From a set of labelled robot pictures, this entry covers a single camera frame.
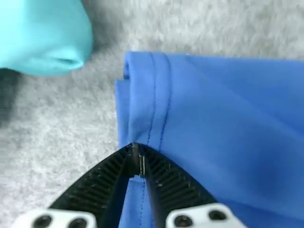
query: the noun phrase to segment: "cyan cloth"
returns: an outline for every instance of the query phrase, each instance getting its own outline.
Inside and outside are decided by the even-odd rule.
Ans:
[[[0,68],[63,74],[83,66],[92,43],[81,0],[0,1]]]
[[[119,144],[168,156],[250,228],[304,227],[304,62],[126,54]],[[129,183],[121,228],[153,228],[146,184]]]

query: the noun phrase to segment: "seam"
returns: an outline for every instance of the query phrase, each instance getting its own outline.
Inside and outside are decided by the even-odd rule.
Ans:
[[[169,114],[169,110],[171,107],[171,99],[172,99],[172,66],[171,66],[171,62],[170,62],[168,56],[166,54],[163,54],[163,55],[166,58],[167,63],[168,63],[169,96],[168,96],[168,101],[167,101],[165,119],[164,119],[164,123],[163,123],[162,130],[161,130],[161,140],[160,140],[160,145],[158,148],[159,151],[161,151],[161,149],[162,149],[163,135],[164,135],[164,132],[166,129],[167,121],[168,121],[168,114]]]
[[[145,189],[145,182],[142,183],[142,202],[141,202],[141,213],[139,215],[139,227],[142,228],[143,227],[143,199],[144,199],[144,189]]]
[[[156,67],[155,67],[155,60],[153,57],[153,54],[150,52],[151,59],[152,59],[152,64],[153,64],[153,111],[152,111],[152,116],[150,120],[150,128],[148,132],[148,140],[147,140],[147,145],[149,145],[150,138],[151,138],[151,132],[152,132],[152,125],[154,121],[154,116],[155,116],[155,109],[156,109]]]
[[[154,117],[155,117],[155,109],[156,109],[156,65],[155,65],[155,60],[153,57],[153,54],[150,52],[150,56],[152,59],[152,65],[153,65],[153,102],[152,102],[152,106],[153,106],[153,111],[152,111],[152,115],[151,115],[151,119],[150,119],[150,128],[148,131],[148,139],[147,139],[147,145],[149,145],[150,142],[150,138],[151,138],[151,132],[152,132],[152,126],[153,126],[153,122],[154,122]],[[142,201],[141,201],[141,212],[139,215],[139,227],[142,228],[143,227],[143,199],[144,199],[144,190],[145,190],[145,182],[142,183]]]

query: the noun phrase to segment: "fabric fold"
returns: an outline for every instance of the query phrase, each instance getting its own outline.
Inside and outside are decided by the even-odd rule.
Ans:
[[[249,227],[303,227],[303,72],[292,60],[127,53],[120,146],[159,150]],[[144,181],[129,185],[120,227],[153,227]]]

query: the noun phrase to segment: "gray fabric surface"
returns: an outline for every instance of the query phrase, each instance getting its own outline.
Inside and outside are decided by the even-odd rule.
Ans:
[[[124,52],[304,58],[304,0],[86,0],[87,65],[66,77],[0,71],[0,227],[48,206],[117,149]]]

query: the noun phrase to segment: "turquoise fabric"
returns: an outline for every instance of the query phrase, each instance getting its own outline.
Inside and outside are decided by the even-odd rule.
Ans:
[[[51,76],[84,65],[93,44],[80,0],[1,0],[0,68]]]

